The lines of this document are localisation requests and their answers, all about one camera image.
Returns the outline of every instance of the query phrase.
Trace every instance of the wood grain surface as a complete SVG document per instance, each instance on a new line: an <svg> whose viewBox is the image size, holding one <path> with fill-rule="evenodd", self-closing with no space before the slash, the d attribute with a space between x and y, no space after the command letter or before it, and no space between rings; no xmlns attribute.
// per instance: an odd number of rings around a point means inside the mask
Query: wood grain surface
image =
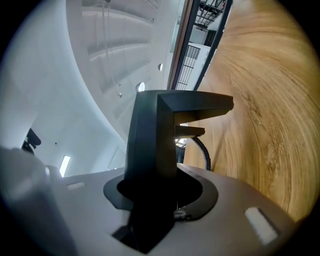
<svg viewBox="0 0 320 256"><path fill-rule="evenodd" d="M294 18L276 1L235 0L198 90L234 97L228 114L189 124L206 130L211 170L306 216L320 192L320 65ZM184 163L205 166L190 139Z"/></svg>

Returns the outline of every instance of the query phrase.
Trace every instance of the ceiling light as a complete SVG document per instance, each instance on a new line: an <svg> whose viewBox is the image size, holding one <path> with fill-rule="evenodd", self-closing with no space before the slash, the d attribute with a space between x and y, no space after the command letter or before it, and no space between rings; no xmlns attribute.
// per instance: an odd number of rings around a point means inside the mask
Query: ceiling light
<svg viewBox="0 0 320 256"><path fill-rule="evenodd" d="M65 155L59 170L62 177L65 176L65 172L66 172L69 160L70 160L70 156Z"/></svg>
<svg viewBox="0 0 320 256"><path fill-rule="evenodd" d="M164 67L164 65L161 63L158 65L158 70L162 71L162 68Z"/></svg>
<svg viewBox="0 0 320 256"><path fill-rule="evenodd" d="M137 92L143 92L145 90L145 83L144 82L140 82L135 86L135 90Z"/></svg>

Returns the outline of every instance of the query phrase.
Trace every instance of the white wall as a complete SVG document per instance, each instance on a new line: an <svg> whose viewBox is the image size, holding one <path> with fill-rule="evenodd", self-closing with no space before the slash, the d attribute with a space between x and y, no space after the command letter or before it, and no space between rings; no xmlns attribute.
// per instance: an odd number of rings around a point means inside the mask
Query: white wall
<svg viewBox="0 0 320 256"><path fill-rule="evenodd" d="M65 176L107 170L119 145L124 146L103 127L92 126L57 91L51 93L31 128L41 139L34 154L44 164L59 168L64 156L70 157ZM125 155L118 162L124 166Z"/></svg>
<svg viewBox="0 0 320 256"><path fill-rule="evenodd" d="M184 0L163 0L159 4L148 49L150 56L150 89L152 90L167 89L168 77L164 75L163 70L162 72L158 70L158 65L163 63L163 69L167 68L166 60L171 51L172 38L178 20L178 8L181 1Z"/></svg>
<svg viewBox="0 0 320 256"><path fill-rule="evenodd" d="M32 127L44 164L59 168L71 157L66 176L104 171L124 147L79 72L63 0L44 1L23 24L3 61L0 88L2 146L20 148Z"/></svg>
<svg viewBox="0 0 320 256"><path fill-rule="evenodd" d="M172 63L172 59L174 57L174 53L173 52L168 52L168 54L166 55L165 58L165 62L163 63L163 81L162 81L162 86L161 89L162 90L166 90L167 86L168 86L168 79L169 79L169 74L170 74L170 68L171 68L171 63Z"/></svg>
<svg viewBox="0 0 320 256"><path fill-rule="evenodd" d="M207 29L208 29L208 30L217 31L222 16L223 16L223 13L221 13L213 22L211 22Z"/></svg>
<svg viewBox="0 0 320 256"><path fill-rule="evenodd" d="M118 146L108 168L112 170L114 168L125 167L124 159L126 159L126 152L127 150L124 147Z"/></svg>
<svg viewBox="0 0 320 256"><path fill-rule="evenodd" d="M191 31L189 42L203 45L207 38L207 31L202 31L196 28L193 28Z"/></svg>
<svg viewBox="0 0 320 256"><path fill-rule="evenodd" d="M157 0L155 5L166 10L171 3ZM136 85L144 82L146 90L159 89L152 75L159 72L158 66L151 63L157 57L149 51L156 25L162 26L157 23L159 10L145 0L67 1L68 32L81 76L95 103L125 142ZM160 38L161 43L167 44L167 39ZM156 54L165 56L166 51L158 47Z"/></svg>

